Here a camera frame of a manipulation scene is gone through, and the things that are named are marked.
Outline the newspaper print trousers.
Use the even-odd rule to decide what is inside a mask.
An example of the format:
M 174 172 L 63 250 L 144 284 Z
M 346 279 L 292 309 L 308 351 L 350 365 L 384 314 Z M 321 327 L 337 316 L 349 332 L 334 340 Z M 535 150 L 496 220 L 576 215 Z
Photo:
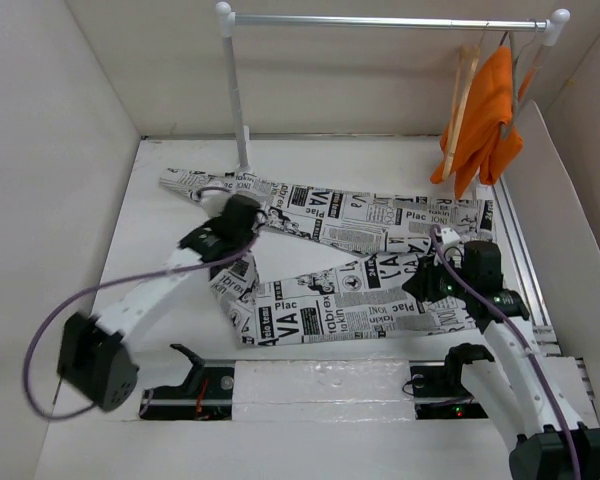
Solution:
M 211 272 L 209 287 L 249 346 L 278 346 L 470 329 L 465 304 L 421 302 L 404 286 L 433 252 L 432 226 L 462 241 L 495 236 L 489 199 L 381 195 L 275 182 L 251 173 L 169 168 L 160 184 L 195 203 L 230 191 L 265 212 L 271 238 Z

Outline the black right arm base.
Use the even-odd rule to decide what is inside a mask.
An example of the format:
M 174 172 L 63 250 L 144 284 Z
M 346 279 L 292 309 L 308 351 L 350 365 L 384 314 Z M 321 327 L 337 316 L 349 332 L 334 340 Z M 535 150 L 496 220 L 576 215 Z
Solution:
M 444 366 L 412 363 L 402 391 L 414 403 L 415 418 L 424 420 L 486 419 L 479 402 L 459 383 L 452 383 Z

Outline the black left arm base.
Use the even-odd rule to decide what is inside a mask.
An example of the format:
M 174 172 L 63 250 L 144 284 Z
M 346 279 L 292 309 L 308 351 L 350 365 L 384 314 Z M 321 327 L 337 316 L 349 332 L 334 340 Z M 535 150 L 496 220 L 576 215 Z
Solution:
M 180 385 L 144 390 L 138 416 L 147 421 L 232 419 L 235 361 L 207 361 L 193 367 Z

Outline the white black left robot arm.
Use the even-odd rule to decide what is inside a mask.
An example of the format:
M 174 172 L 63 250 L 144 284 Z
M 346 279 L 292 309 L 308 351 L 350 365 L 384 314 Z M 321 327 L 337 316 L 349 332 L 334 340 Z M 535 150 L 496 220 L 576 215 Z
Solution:
M 139 341 L 200 274 L 242 259 L 264 223 L 263 207 L 248 196 L 205 187 L 200 200 L 208 219 L 179 240 L 161 270 L 113 281 L 137 285 L 100 312 L 76 312 L 64 324 L 58 375 L 103 412 L 117 409 L 135 389 L 139 367 L 132 351 Z

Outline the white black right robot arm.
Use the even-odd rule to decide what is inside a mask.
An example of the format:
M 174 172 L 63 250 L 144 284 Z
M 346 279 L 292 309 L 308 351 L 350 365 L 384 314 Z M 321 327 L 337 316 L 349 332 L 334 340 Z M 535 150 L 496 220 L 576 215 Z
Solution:
M 403 288 L 419 301 L 463 301 L 484 341 L 450 348 L 440 366 L 412 369 L 414 396 L 432 400 L 422 409 L 451 419 L 475 400 L 506 445 L 514 479 L 599 479 L 600 428 L 587 426 L 550 378 L 529 311 L 504 286 L 499 247 L 470 241 L 455 264 L 446 254 L 457 242 L 447 233 L 431 235 L 433 253 Z

